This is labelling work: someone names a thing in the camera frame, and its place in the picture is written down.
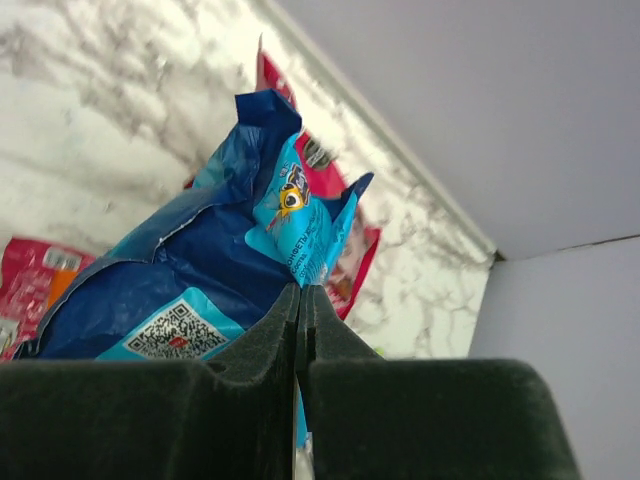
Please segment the blue snack packet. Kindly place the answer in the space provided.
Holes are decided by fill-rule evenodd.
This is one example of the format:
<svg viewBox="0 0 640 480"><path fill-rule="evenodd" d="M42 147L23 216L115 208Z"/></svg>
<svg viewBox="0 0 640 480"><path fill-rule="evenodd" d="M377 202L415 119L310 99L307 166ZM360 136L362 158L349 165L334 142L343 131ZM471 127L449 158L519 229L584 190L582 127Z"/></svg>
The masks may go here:
<svg viewBox="0 0 640 480"><path fill-rule="evenodd" d="M295 109L273 90L238 95L235 106L235 125L192 186L71 283L19 361L209 366L285 286L324 283L372 175L337 198L312 194L294 150Z"/></svg>

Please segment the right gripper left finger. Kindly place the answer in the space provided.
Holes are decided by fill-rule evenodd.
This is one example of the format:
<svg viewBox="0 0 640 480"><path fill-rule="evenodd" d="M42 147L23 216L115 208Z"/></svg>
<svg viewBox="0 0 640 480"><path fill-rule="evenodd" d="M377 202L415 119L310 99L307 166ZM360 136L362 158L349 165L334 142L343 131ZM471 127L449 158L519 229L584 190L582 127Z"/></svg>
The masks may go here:
<svg viewBox="0 0 640 480"><path fill-rule="evenodd" d="M300 288L285 286L267 314L209 361L210 464L221 479L295 477L296 335Z"/></svg>

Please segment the orange snack box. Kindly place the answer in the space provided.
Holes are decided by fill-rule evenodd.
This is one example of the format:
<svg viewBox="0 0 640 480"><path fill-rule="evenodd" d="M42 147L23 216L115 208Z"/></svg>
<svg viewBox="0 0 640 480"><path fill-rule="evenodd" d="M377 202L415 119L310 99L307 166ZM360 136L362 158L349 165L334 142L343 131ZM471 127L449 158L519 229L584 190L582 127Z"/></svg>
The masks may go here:
<svg viewBox="0 0 640 480"><path fill-rule="evenodd" d="M51 308L77 277L78 271L55 270L49 284L47 308Z"/></svg>

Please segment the red crisps bag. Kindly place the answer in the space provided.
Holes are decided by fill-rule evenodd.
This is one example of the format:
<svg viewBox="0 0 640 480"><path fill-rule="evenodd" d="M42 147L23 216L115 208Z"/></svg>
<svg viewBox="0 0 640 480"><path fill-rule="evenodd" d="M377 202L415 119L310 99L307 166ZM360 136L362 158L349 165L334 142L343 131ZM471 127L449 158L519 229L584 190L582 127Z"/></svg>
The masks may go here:
<svg viewBox="0 0 640 480"><path fill-rule="evenodd" d="M296 108L294 91L281 70L261 45L256 52L256 93L274 90L292 108ZM346 180L332 157L317 137L304 129L294 143L311 193L333 199L347 188ZM344 249L331 274L324 281L324 289L340 319L352 309L356 296L369 271L378 247L381 230L367 224L362 209L357 208Z"/></svg>

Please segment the red snack packet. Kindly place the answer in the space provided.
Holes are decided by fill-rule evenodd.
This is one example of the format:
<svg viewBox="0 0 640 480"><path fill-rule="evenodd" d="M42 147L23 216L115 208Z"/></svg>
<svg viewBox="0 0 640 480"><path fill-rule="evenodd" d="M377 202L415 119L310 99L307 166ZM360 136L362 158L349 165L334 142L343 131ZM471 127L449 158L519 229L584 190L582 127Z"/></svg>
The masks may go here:
<svg viewBox="0 0 640 480"><path fill-rule="evenodd" d="M11 237L1 249L1 360L37 337L47 308L55 270L81 272L95 257L74 248L36 239Z"/></svg>

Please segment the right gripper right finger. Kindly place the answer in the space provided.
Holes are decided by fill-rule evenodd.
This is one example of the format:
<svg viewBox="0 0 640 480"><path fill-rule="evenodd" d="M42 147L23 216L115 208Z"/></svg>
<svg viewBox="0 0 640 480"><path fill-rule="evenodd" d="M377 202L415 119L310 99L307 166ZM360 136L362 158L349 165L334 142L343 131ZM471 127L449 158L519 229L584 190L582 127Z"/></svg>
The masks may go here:
<svg viewBox="0 0 640 480"><path fill-rule="evenodd" d="M361 374L382 361L340 320L320 286L302 290L297 333L297 378L306 425L305 445L315 479L356 479L366 446L366 382Z"/></svg>

